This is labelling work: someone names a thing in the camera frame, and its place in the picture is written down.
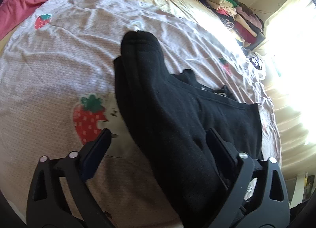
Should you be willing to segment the black orange sweatshirt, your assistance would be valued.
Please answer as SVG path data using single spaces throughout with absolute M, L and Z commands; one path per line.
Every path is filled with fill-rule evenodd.
M 191 70 L 170 74 L 149 32 L 126 33 L 114 67 L 120 114 L 162 192 L 184 227 L 208 227 L 226 200 L 228 181 L 206 133 L 214 128 L 238 151 L 261 159 L 258 105 L 199 84 Z

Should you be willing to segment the stack of folded clothes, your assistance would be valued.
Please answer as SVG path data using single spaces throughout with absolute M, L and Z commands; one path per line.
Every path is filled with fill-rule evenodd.
M 210 9 L 224 24 L 237 34 L 237 42 L 254 50 L 265 40 L 264 22 L 247 5 L 239 0 L 198 0 Z

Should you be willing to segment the lilac strawberry print blanket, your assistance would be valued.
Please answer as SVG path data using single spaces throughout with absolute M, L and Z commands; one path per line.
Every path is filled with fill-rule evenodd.
M 272 100 L 235 39 L 218 40 L 141 1 L 49 0 L 1 42 L 1 191 L 21 216 L 38 159 L 81 148 L 72 116 L 82 97 L 99 97 L 106 126 L 127 133 L 117 114 L 113 61 L 130 30 L 158 38 L 170 73 L 192 69 L 201 84 L 226 85 L 237 101 L 257 103 L 262 154 L 281 158 Z

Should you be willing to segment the purple white crumpled garment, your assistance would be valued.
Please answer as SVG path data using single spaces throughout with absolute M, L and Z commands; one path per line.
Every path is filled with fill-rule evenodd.
M 248 60 L 252 63 L 255 69 L 258 71 L 258 76 L 260 80 L 264 80 L 266 77 L 266 66 L 262 60 L 262 56 L 257 52 L 249 51 L 245 55 Z

